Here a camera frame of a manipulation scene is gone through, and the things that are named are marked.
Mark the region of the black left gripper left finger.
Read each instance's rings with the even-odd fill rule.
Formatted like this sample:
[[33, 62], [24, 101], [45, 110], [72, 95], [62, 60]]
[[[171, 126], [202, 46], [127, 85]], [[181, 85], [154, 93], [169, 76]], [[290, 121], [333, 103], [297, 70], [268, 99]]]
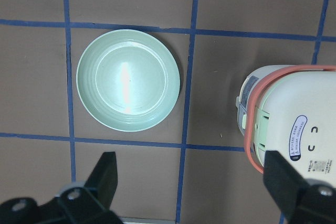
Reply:
[[84, 184], [105, 208], [110, 208], [117, 189], [115, 152], [104, 152]]

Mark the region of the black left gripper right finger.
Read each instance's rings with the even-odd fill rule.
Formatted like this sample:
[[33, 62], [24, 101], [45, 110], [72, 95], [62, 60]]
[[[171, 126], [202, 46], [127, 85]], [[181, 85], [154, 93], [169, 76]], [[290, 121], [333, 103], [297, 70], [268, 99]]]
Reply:
[[266, 151], [263, 182], [279, 208], [296, 208], [310, 187], [278, 151]]

